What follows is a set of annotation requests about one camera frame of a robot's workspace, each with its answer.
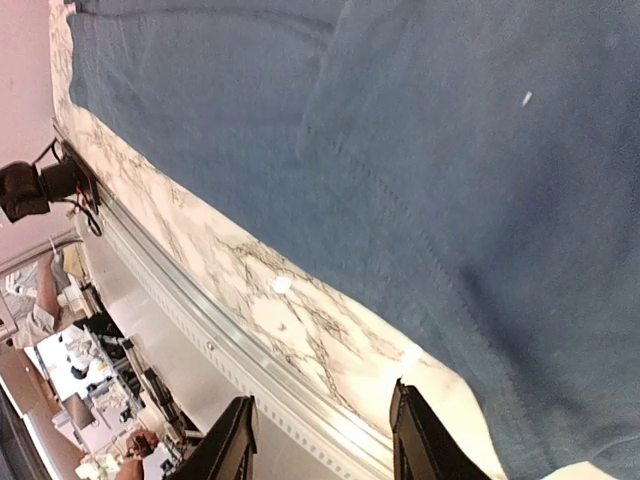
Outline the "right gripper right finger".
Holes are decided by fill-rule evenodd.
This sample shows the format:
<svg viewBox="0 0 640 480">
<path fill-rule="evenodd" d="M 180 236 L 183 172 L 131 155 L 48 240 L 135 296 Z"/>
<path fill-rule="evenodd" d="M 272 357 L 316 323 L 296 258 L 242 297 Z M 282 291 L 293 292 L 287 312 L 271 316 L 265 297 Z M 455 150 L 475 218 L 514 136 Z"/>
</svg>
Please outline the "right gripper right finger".
<svg viewBox="0 0 640 480">
<path fill-rule="evenodd" d="M 489 479 L 460 449 L 418 389 L 401 379 L 394 386 L 389 419 L 395 479 Z"/>
</svg>

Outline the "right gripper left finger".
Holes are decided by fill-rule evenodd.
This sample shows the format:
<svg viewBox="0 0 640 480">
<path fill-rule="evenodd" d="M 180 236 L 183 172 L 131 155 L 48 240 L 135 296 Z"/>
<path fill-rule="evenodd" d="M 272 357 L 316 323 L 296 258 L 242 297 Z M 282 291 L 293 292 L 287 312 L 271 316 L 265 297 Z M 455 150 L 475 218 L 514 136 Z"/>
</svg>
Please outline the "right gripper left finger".
<svg viewBox="0 0 640 480">
<path fill-rule="evenodd" d="M 257 454 L 255 397 L 235 397 L 170 480 L 248 480 Z"/>
</svg>

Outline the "blue t-shirt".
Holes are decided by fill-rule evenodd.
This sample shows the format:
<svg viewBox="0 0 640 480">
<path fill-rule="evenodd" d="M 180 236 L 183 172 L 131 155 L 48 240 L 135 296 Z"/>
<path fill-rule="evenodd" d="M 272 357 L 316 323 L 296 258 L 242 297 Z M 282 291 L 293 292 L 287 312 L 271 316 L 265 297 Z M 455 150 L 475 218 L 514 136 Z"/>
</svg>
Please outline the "blue t-shirt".
<svg viewBox="0 0 640 480">
<path fill-rule="evenodd" d="M 639 475 L 635 1 L 80 1 L 71 100 L 471 387 Z"/>
</svg>

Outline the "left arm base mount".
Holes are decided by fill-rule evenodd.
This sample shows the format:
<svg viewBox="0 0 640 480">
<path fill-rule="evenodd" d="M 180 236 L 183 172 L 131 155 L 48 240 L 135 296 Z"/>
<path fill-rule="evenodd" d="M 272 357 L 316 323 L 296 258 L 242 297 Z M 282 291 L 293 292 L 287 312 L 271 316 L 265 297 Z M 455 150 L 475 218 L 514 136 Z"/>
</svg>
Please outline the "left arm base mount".
<svg viewBox="0 0 640 480">
<path fill-rule="evenodd" d="M 58 203 L 72 205 L 85 215 L 90 231 L 102 235 L 98 178 L 68 141 L 54 139 L 33 162 L 1 168 L 1 210 L 9 222 L 47 214 Z"/>
</svg>

